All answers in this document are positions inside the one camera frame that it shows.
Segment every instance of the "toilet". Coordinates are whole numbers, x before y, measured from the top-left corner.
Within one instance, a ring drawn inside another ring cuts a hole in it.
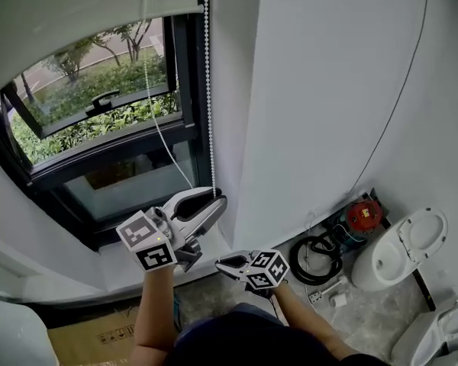
[[[47,328],[30,308],[0,301],[0,366],[57,366]]]
[[[359,289],[379,291],[403,281],[446,242],[447,219],[430,207],[388,228],[356,260],[351,281]]]
[[[431,366],[458,366],[458,350],[434,359]]]
[[[436,355],[443,343],[456,339],[458,303],[456,300],[449,300],[434,312],[422,313],[417,317],[392,349],[392,360],[407,366],[424,366]]]

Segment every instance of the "cardboard box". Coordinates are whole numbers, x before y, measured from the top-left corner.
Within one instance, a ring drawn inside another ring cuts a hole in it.
[[[129,364],[137,307],[84,323],[48,329],[51,344],[63,366]]]

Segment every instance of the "dark shirt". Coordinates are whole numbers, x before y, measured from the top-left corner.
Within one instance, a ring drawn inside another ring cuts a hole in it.
[[[338,361],[309,333],[244,312],[231,312],[194,328],[175,345],[165,364],[386,366],[363,354]]]

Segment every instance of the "toilet lid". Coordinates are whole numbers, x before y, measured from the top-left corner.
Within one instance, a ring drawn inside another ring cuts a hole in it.
[[[438,326],[443,333],[445,342],[458,339],[458,306],[442,315],[438,321]]]
[[[446,242],[448,222],[443,213],[430,207],[412,214],[397,234],[413,262],[431,257]]]

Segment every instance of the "white cord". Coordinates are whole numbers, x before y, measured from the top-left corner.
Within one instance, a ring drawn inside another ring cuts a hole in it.
[[[311,232],[311,228],[308,229],[307,236],[310,236],[310,232]],[[307,261],[307,258],[308,258],[308,243],[305,244],[305,270],[308,273],[308,261]],[[312,309],[317,313],[317,310],[315,309],[314,304],[311,302],[311,298],[310,298],[310,295],[309,295],[308,290],[307,290],[307,284],[305,284],[305,296],[307,297],[307,301],[310,303]]]
[[[143,2],[143,22],[141,26],[146,24],[147,19],[147,0]],[[210,151],[211,157],[211,175],[212,175],[212,191],[215,197],[215,166],[214,166],[214,145],[212,139],[212,111],[211,111],[211,77],[210,77],[210,58],[209,58],[209,48],[208,48],[208,0],[204,0],[204,42],[205,42],[205,84],[207,86],[207,116],[208,116],[208,147]],[[173,158],[172,153],[169,151],[168,146],[166,145],[166,141],[161,133],[160,126],[158,125],[158,121],[153,113],[153,102],[151,101],[151,90],[150,90],[150,81],[147,74],[147,60],[146,60],[146,53],[143,53],[143,62],[144,62],[144,80],[146,81],[146,91],[147,91],[147,99],[150,105],[151,114],[153,116],[154,124],[156,125],[156,130],[160,135],[161,141],[168,152],[171,161],[182,174],[183,178],[185,178],[186,182],[189,184],[190,188],[193,188],[192,183],[186,177],[185,173],[179,167],[176,160]]]
[[[335,228],[336,226],[340,226],[341,228],[343,228],[344,232],[346,232],[346,234],[347,234],[352,240],[354,240],[354,241],[356,241],[356,242],[365,242],[365,241],[366,241],[366,240],[356,240],[354,237],[352,237],[352,236],[348,233],[348,231],[346,230],[346,228],[345,228],[344,226],[342,226],[340,223],[337,223],[336,225],[334,225],[334,228]]]
[[[209,49],[208,0],[204,0],[205,85],[207,87],[208,149],[211,157],[212,192],[215,197],[214,140],[212,139],[211,60]]]

